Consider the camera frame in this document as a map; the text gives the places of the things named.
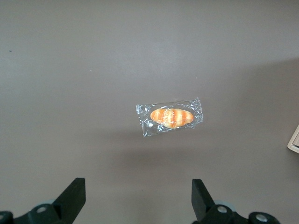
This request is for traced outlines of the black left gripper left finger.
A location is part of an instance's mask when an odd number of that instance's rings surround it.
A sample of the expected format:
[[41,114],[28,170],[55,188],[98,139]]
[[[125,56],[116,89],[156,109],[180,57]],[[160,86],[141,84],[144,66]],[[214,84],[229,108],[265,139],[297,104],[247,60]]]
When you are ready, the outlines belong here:
[[86,202],[85,178],[75,178],[52,203],[43,203],[20,217],[0,212],[2,224],[72,224]]

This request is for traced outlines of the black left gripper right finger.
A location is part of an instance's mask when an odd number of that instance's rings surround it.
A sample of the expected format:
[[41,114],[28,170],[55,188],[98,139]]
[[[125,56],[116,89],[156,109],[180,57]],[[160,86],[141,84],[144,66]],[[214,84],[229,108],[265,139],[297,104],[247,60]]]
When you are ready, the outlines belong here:
[[201,179],[192,180],[192,207],[197,218],[195,224],[278,224],[274,216],[252,212],[242,217],[229,206],[216,204]]

